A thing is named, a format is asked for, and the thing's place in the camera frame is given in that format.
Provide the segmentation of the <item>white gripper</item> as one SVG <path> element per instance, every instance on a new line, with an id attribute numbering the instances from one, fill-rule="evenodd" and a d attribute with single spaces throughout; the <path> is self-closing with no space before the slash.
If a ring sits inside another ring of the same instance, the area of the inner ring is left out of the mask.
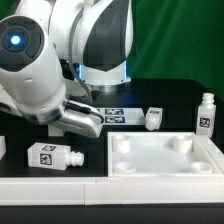
<path id="1" fill-rule="evenodd" d="M 103 123 L 104 117 L 96 108 L 70 100 L 66 104 L 62 117 L 49 126 L 62 129 L 64 133 L 68 131 L 89 138 L 98 138 Z"/>

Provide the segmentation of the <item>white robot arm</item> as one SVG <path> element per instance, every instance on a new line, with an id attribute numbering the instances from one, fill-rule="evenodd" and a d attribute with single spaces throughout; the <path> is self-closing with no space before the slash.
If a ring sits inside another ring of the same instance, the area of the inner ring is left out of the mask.
<path id="1" fill-rule="evenodd" d="M 0 20 L 0 110 L 90 138 L 92 91 L 130 80 L 132 0 L 20 0 Z"/>

